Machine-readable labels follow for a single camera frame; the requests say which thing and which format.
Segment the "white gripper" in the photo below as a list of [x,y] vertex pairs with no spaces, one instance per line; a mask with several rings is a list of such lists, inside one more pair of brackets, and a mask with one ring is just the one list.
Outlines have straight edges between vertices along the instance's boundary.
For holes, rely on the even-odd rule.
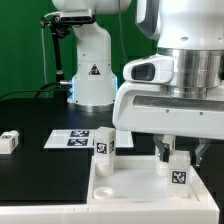
[[170,156],[162,135],[204,138],[195,149],[199,166],[209,139],[224,140],[222,59],[220,53],[160,53],[126,64],[114,126],[156,134],[161,162],[169,162]]

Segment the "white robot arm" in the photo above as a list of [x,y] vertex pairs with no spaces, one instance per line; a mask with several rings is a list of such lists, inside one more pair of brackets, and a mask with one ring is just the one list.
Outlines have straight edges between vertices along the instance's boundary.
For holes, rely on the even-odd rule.
[[[110,109],[118,130],[151,133],[162,161],[178,136],[196,137],[202,154],[224,140],[224,0],[52,0],[57,17],[78,38],[78,71],[69,104]],[[136,25],[157,43],[114,81],[110,36],[95,17],[137,4]]]

